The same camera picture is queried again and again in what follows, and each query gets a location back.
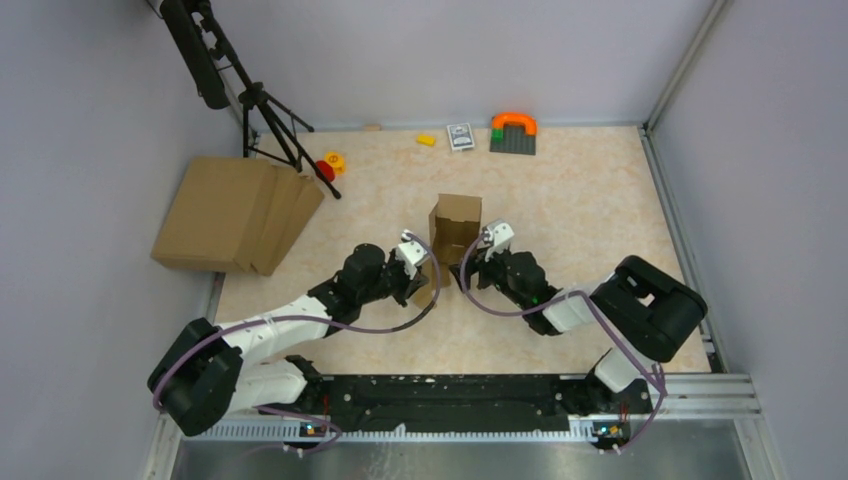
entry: cable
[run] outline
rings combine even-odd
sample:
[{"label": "cable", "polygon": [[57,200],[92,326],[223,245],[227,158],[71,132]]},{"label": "cable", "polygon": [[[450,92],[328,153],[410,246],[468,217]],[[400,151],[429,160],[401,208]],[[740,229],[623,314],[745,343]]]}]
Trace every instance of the cable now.
[{"label": "cable", "polygon": [[247,457],[249,457],[253,454],[265,451],[265,450],[277,450],[277,449],[279,449],[279,450],[282,450],[284,452],[297,453],[298,455],[301,455],[301,456],[311,455],[313,453],[318,453],[322,450],[326,450],[326,449],[330,448],[330,446],[333,445],[334,443],[336,443],[339,440],[339,438],[341,438],[341,436],[342,436],[342,429],[339,428],[339,426],[336,425],[335,423],[333,423],[329,420],[326,420],[326,419],[313,417],[312,415],[305,415],[305,414],[297,413],[297,412],[289,412],[287,410],[278,410],[276,408],[268,407],[268,406],[265,406],[265,405],[258,406],[258,407],[256,407],[256,409],[259,410],[260,412],[268,413],[268,414],[271,414],[271,415],[279,415],[280,417],[296,418],[296,419],[301,420],[301,421],[310,422],[310,423],[314,423],[314,424],[317,424],[317,425],[323,425],[323,426],[327,427],[327,430],[332,430],[335,433],[335,435],[333,436],[333,438],[327,440],[326,442],[319,443],[318,445],[316,445],[316,446],[314,446],[310,449],[306,449],[306,450],[304,450],[302,448],[295,449],[295,448],[290,447],[289,445],[286,445],[285,443],[282,443],[282,444],[268,443],[268,444],[253,447],[249,450],[242,452],[238,457],[234,458],[233,460],[227,462],[227,464],[224,467],[220,468],[214,475],[209,477],[209,480],[213,480],[213,479],[218,478],[227,469],[229,469],[229,468],[233,467],[234,465],[236,465],[237,463],[243,461],[245,458],[247,458]]},{"label": "cable", "polygon": [[465,254],[462,256],[462,261],[459,263],[459,288],[462,289],[462,293],[464,293],[465,296],[468,297],[468,300],[470,300],[471,303],[473,303],[477,308],[483,310],[484,312],[490,315],[495,315],[498,317],[523,317],[524,315],[530,315],[531,313],[541,312],[542,310],[550,307],[551,305],[565,300],[565,297],[554,297],[545,303],[536,305],[532,308],[528,308],[527,310],[521,310],[518,312],[502,312],[500,310],[494,310],[483,305],[482,303],[480,303],[479,300],[471,296],[471,289],[468,288],[468,282],[466,282],[465,280],[466,265],[468,264],[468,260],[471,258],[471,252],[477,249],[477,245],[479,245],[480,242],[483,241],[484,235],[485,232],[481,233],[480,236],[477,237],[477,239],[471,243],[471,246],[468,247],[468,250],[466,250]]},{"label": "cable", "polygon": [[468,300],[470,300],[471,303],[473,303],[480,310],[483,310],[484,312],[489,313],[491,315],[496,315],[499,317],[520,317],[542,311],[548,308],[549,306],[561,302],[565,299],[572,297],[580,297],[586,303],[586,306],[589,307],[589,311],[592,313],[592,316],[595,317],[595,320],[601,325],[601,328],[603,328],[604,332],[606,332],[607,336],[610,337],[615,346],[619,350],[621,350],[621,352],[624,354],[625,357],[627,357],[630,363],[633,364],[639,374],[645,378],[645,381],[651,384],[651,386],[653,386],[659,392],[657,403],[656,405],[654,405],[654,408],[653,410],[651,410],[651,414],[648,416],[648,419],[645,420],[645,423],[643,423],[639,427],[639,429],[636,431],[635,434],[630,437],[630,440],[628,440],[627,443],[621,446],[616,445],[616,450],[619,454],[621,454],[626,448],[629,448],[630,445],[632,445],[636,439],[640,438],[647,429],[647,427],[654,421],[654,418],[656,418],[657,414],[659,413],[663,400],[665,400],[665,397],[668,395],[668,391],[666,390],[665,384],[665,372],[663,372],[662,365],[660,365],[659,363],[652,365],[651,369],[653,370],[653,375],[648,373],[647,369],[642,366],[641,362],[639,362],[639,360],[636,359],[636,356],[633,355],[633,352],[630,351],[630,348],[627,346],[627,344],[624,343],[623,340],[618,338],[618,335],[615,334],[615,332],[612,330],[612,327],[610,327],[607,324],[606,320],[604,320],[603,316],[601,315],[601,312],[598,311],[598,307],[595,306],[595,302],[593,302],[589,298],[589,295],[587,295],[586,292],[582,290],[573,290],[571,292],[568,292],[565,296],[554,297],[540,305],[518,312],[502,312],[499,310],[491,309],[480,303],[476,298],[471,295],[471,290],[468,288],[468,283],[465,280],[465,271],[466,266],[468,264],[468,260],[471,258],[471,253],[477,248],[477,245],[479,245],[480,242],[483,241],[484,235],[485,232],[481,233],[480,236],[478,236],[474,240],[474,242],[471,243],[471,246],[469,246],[468,249],[465,251],[465,254],[462,256],[462,261],[459,264],[459,286],[462,289],[462,293],[464,293],[465,296],[468,297]]},{"label": "cable", "polygon": [[645,420],[645,423],[643,423],[639,427],[639,429],[636,430],[636,433],[631,435],[630,440],[628,440],[627,443],[621,446],[616,445],[616,451],[621,454],[624,452],[624,450],[630,448],[630,446],[633,445],[634,441],[636,441],[639,437],[642,436],[642,434],[645,432],[648,426],[653,423],[654,418],[656,418],[657,414],[659,413],[660,407],[662,407],[662,402],[668,395],[668,391],[665,388],[665,372],[663,371],[661,364],[655,363],[651,366],[651,369],[653,370],[654,374],[651,375],[650,373],[648,373],[648,370],[645,369],[645,367],[642,366],[642,363],[636,359],[636,356],[633,355],[633,352],[630,351],[630,348],[627,347],[627,344],[624,343],[623,340],[618,338],[618,335],[615,334],[615,332],[612,330],[612,327],[607,324],[607,321],[604,320],[603,316],[601,315],[601,312],[598,311],[598,307],[595,306],[595,302],[593,302],[589,298],[586,292],[584,292],[583,290],[573,290],[571,292],[568,292],[568,294],[565,296],[565,298],[572,297],[580,297],[586,303],[586,306],[589,307],[589,311],[592,312],[592,316],[595,317],[595,320],[601,325],[601,328],[604,329],[604,332],[606,332],[610,339],[612,339],[615,346],[619,350],[621,350],[621,353],[623,353],[628,360],[630,360],[630,363],[632,363],[633,366],[636,367],[636,370],[638,370],[639,374],[645,378],[645,381],[650,383],[659,392],[659,398],[657,398],[657,403],[656,405],[654,405],[654,409],[651,410],[651,414],[648,416],[647,420]]},{"label": "cable", "polygon": [[[433,253],[433,250],[430,248],[430,246],[424,243],[424,241],[418,238],[418,236],[416,236],[415,234],[409,233],[408,235],[412,240],[415,240],[421,245],[422,248],[424,248],[424,251],[427,253],[427,256],[430,257],[430,261],[433,262],[433,265],[437,266],[433,269],[436,276],[436,291],[433,293],[433,298],[430,300],[430,303],[428,303],[427,306],[424,307],[424,310],[421,310],[421,312],[419,312],[418,315],[416,315],[412,320],[397,327],[391,328],[360,328],[354,327],[353,325],[334,322],[325,318],[313,317],[310,315],[284,315],[280,317],[274,317],[271,319],[271,321],[277,323],[289,320],[305,320],[308,322],[323,323],[324,325],[329,325],[331,327],[336,327],[343,330],[350,330],[352,332],[372,334],[396,333],[413,327],[416,323],[420,322],[425,316],[427,316],[427,314],[430,313],[430,311],[433,310],[433,308],[436,306],[436,301],[439,299],[439,293],[442,290],[442,276],[441,272],[439,271],[440,269],[438,268],[439,262],[436,260],[436,255]],[[159,379],[159,383],[156,384],[156,388],[153,390],[153,408],[159,410],[160,412],[165,410],[165,407],[160,401],[160,398],[162,397],[162,391],[165,389],[165,385],[168,384],[168,382],[171,380],[171,378],[174,377],[177,371],[182,368],[182,366],[185,365],[192,357],[194,357],[197,352],[203,350],[204,348],[206,348],[206,346],[208,346],[215,340],[218,340],[219,338],[229,335],[233,332],[266,324],[267,322],[262,319],[252,320],[250,322],[244,322],[238,325],[233,325],[232,327],[225,328],[223,330],[218,330],[217,332],[213,333],[212,335],[209,335],[208,337],[204,338],[196,345],[188,349],[188,351],[184,353],[183,356],[181,356],[176,362],[174,362],[171,368],[169,368],[168,371],[165,372],[164,375],[162,375],[162,378]]]}]

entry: small cardboard box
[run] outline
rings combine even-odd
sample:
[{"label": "small cardboard box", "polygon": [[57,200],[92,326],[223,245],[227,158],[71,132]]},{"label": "small cardboard box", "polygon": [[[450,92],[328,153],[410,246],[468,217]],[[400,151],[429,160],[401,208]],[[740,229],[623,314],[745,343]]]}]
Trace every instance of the small cardboard box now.
[{"label": "small cardboard box", "polygon": [[480,235],[483,199],[465,195],[439,194],[430,212],[430,243],[439,263],[456,265]]},{"label": "small cardboard box", "polygon": [[195,158],[151,256],[170,268],[249,271],[274,194],[274,179],[267,160]]},{"label": "small cardboard box", "polygon": [[[483,199],[466,195],[439,194],[439,201],[430,211],[430,245],[439,260],[442,288],[451,284],[448,266],[457,265],[471,243],[480,235],[480,218]],[[420,308],[430,303],[435,288],[435,275],[430,262],[424,264],[422,273],[430,283],[421,287],[412,296]]]},{"label": "small cardboard box", "polygon": [[324,200],[312,178],[301,177],[290,167],[273,169],[274,196],[251,261],[253,270],[266,276],[274,273]]}]

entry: black mounting base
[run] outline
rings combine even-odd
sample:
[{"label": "black mounting base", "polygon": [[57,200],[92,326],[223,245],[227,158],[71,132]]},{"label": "black mounting base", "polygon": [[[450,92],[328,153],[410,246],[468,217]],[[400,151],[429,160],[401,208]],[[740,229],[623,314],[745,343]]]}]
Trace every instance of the black mounting base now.
[{"label": "black mounting base", "polygon": [[309,387],[286,410],[328,414],[343,431],[387,432],[404,424],[408,432],[543,432],[569,429],[568,415],[651,411],[644,380],[619,394],[589,375],[335,375],[320,377],[309,362],[287,360]]}]

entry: beige table surface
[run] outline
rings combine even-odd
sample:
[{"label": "beige table surface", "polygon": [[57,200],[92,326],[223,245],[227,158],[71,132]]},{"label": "beige table surface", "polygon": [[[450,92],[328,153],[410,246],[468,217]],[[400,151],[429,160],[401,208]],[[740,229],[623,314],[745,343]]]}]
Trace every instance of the beige table surface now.
[{"label": "beige table surface", "polygon": [[[434,135],[436,146],[417,144],[420,133]],[[227,275],[216,322],[294,300],[332,276],[360,243],[388,251],[404,228],[426,239],[440,192],[482,197],[483,223],[510,222],[513,251],[533,252],[554,286],[603,280],[630,254],[681,278],[635,127],[540,128],[532,157],[489,153],[488,133],[475,130],[477,149],[457,153],[444,129],[300,135],[316,159],[330,150],[344,155],[347,173],[334,182],[343,198],[327,193],[271,277]],[[270,135],[260,148],[282,155]],[[494,289],[475,293],[493,308],[515,309]],[[356,325],[399,325],[418,311],[384,300],[365,306]],[[581,373],[611,345],[597,325],[539,336],[520,318],[477,310],[452,285],[414,328],[391,335],[343,331],[286,354],[313,360],[325,374]],[[709,371],[697,331],[666,371]]]}]

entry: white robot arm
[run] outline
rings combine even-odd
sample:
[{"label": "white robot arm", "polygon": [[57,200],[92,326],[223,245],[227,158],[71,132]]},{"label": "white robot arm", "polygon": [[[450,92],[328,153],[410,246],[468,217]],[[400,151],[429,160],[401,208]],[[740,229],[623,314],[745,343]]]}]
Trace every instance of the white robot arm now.
[{"label": "white robot arm", "polygon": [[[485,247],[465,266],[464,282],[469,285],[471,275],[479,274],[477,287],[494,285],[529,312],[522,317],[540,335],[559,335],[595,323],[595,315],[603,314],[621,332],[622,344],[636,361],[650,370],[655,362],[670,361],[707,313],[698,293],[637,256],[625,258],[591,295],[554,288],[532,253],[511,251],[513,237],[513,228],[503,220],[486,225]],[[451,271],[459,280],[458,266]],[[618,347],[590,375],[614,393],[641,376]]]},{"label": "white robot arm", "polygon": [[[406,306],[427,282],[420,268],[427,253],[410,232],[404,231],[401,239],[388,260],[376,245],[357,246],[332,278],[280,308],[217,327],[205,319],[191,322],[151,374],[148,388],[155,394],[165,372],[199,342],[231,331],[193,355],[160,390],[159,401],[183,432],[196,435],[225,414],[256,405],[294,403],[308,383],[303,367],[260,362],[298,343],[332,335],[339,330],[334,323],[349,326],[366,303],[391,296]],[[309,320],[275,321],[279,317]]]}]

